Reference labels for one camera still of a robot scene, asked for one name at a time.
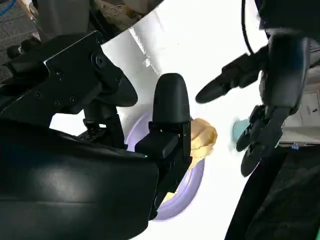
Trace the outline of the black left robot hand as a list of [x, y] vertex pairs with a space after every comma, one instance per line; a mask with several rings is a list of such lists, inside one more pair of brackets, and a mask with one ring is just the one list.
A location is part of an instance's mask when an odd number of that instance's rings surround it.
[[196, 95], [200, 103], [211, 102], [231, 89], [245, 88], [261, 74], [261, 105], [256, 105], [249, 125], [236, 142], [245, 151], [241, 174], [250, 175], [261, 159], [268, 157], [282, 136], [284, 121], [297, 112], [310, 68], [310, 39], [298, 34], [274, 34], [268, 44], [252, 54], [243, 54], [225, 65], [221, 74]]

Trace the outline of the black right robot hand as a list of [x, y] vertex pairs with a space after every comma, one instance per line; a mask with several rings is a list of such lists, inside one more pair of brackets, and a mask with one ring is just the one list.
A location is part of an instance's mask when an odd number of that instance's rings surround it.
[[188, 91], [157, 81], [149, 132], [128, 151], [117, 109], [138, 95], [103, 36], [61, 35], [7, 63], [0, 86], [0, 237], [128, 240], [142, 233], [191, 158]]

